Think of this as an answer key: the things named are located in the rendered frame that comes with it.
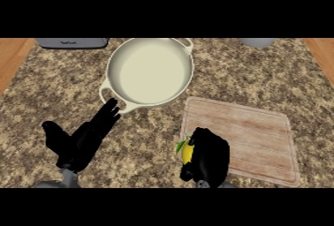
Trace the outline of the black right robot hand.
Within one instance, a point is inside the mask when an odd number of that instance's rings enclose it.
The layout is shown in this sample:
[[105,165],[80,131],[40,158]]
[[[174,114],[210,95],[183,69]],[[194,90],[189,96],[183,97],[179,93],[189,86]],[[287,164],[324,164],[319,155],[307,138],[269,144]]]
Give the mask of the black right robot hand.
[[180,171],[183,181],[205,180],[220,184],[226,180],[229,166],[229,144],[207,128],[197,127],[191,137],[192,161]]

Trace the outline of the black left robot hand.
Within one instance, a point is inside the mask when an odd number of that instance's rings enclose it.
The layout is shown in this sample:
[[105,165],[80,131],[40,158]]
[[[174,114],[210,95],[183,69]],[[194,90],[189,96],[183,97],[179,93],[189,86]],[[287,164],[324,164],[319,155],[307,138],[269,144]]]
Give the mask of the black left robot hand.
[[84,122],[72,135],[53,121],[44,121],[46,146],[59,156],[56,166],[78,173],[87,167],[117,120],[120,119],[117,100],[111,98],[93,119]]

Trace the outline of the yellow lemon with green leaf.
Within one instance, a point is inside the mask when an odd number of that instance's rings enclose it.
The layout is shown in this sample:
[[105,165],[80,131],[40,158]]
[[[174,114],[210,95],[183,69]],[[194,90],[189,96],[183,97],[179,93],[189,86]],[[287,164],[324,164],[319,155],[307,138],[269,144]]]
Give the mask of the yellow lemon with green leaf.
[[194,147],[189,145],[191,137],[185,136],[185,140],[182,140],[174,149],[174,153],[177,153],[182,156],[183,164],[189,163],[192,161],[192,153],[194,153]]

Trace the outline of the pale wooden cutting board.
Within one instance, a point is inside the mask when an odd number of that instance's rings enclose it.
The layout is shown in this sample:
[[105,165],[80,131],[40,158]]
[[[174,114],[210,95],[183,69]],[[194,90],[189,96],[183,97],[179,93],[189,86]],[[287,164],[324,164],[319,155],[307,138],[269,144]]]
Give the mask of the pale wooden cutting board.
[[284,113],[189,97],[180,139],[197,127],[207,128],[229,143],[229,173],[288,187],[300,185],[291,126]]

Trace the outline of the cream oval pot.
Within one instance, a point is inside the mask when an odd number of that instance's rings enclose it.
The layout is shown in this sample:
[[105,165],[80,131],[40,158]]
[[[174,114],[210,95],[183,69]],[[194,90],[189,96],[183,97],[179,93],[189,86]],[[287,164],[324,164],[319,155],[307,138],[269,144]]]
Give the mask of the cream oval pot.
[[117,47],[106,63],[106,78],[99,98],[106,103],[109,89],[126,108],[157,108],[171,102],[188,88],[195,71],[194,43],[183,45],[174,38],[132,38]]

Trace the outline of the grey toaster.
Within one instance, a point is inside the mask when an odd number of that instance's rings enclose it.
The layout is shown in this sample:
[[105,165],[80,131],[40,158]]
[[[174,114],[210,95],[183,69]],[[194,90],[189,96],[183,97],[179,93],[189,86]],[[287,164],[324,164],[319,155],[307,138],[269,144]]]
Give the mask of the grey toaster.
[[100,49],[108,44],[106,38],[37,38],[44,49]]

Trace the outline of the pale grey appliance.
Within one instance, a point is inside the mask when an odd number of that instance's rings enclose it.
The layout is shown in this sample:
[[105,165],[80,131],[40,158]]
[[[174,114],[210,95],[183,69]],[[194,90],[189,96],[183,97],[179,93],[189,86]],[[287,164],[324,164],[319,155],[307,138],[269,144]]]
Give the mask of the pale grey appliance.
[[275,39],[273,38],[239,38],[239,41],[254,47],[254,48],[267,48],[272,44]]

